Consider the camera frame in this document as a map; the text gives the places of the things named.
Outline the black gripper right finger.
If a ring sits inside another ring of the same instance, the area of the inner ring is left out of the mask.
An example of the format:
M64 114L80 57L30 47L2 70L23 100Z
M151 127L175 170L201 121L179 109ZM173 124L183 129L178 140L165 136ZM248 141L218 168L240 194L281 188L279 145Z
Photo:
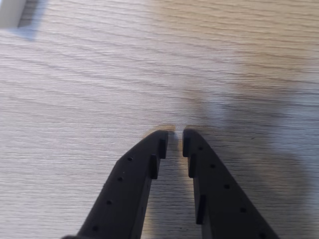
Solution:
M183 131L182 154L193 179L195 220L204 239L276 239L208 142L193 129Z

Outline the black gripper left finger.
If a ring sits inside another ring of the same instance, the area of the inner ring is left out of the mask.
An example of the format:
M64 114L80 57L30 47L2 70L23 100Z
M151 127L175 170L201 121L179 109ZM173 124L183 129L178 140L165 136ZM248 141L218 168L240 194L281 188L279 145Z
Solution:
M168 131L157 130L127 151L113 167L84 224L69 239L139 239Z

